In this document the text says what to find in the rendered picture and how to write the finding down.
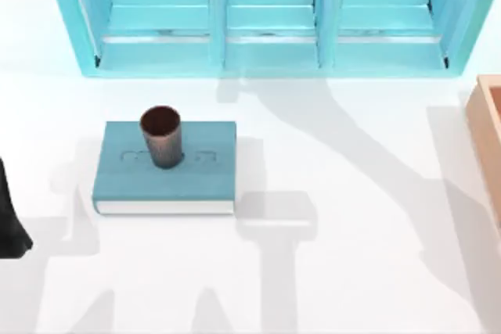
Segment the brown cup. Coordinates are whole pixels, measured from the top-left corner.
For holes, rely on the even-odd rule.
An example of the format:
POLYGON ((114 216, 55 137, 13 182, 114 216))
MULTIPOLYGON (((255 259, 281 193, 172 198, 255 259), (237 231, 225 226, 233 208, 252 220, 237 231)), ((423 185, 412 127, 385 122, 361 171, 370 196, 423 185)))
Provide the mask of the brown cup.
POLYGON ((164 169, 178 165, 183 157, 182 125, 171 106, 149 108, 139 121, 153 163, 164 169))

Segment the salmon-coloured box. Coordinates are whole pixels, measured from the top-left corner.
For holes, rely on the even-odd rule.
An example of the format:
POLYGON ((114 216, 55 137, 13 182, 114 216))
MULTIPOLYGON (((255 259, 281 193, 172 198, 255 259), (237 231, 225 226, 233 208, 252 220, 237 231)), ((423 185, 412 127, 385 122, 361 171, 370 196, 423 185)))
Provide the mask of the salmon-coloured box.
POLYGON ((465 112, 496 227, 501 231, 501 74, 477 76, 465 112))

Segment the light blue rack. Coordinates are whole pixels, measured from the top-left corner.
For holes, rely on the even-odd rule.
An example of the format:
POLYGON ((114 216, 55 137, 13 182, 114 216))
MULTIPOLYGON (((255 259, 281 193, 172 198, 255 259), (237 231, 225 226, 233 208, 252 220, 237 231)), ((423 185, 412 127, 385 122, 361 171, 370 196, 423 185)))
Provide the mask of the light blue rack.
POLYGON ((56 0, 87 77, 454 77, 493 0, 56 0))

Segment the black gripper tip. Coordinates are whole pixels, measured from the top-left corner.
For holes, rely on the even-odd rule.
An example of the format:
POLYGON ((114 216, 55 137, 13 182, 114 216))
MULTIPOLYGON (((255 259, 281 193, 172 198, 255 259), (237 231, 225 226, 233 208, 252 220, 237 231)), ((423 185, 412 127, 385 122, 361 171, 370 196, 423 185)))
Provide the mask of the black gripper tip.
POLYGON ((20 259, 34 243, 16 215, 0 157, 0 259, 20 259))

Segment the teal blue book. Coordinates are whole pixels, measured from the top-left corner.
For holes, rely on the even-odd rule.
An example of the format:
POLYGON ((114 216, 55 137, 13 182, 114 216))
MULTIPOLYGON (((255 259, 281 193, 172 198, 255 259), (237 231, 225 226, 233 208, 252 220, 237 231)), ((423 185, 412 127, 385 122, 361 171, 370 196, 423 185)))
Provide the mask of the teal blue book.
POLYGON ((153 164, 136 122, 106 124, 92 190, 102 215, 231 215, 236 199, 236 124, 182 123, 183 158, 153 164))

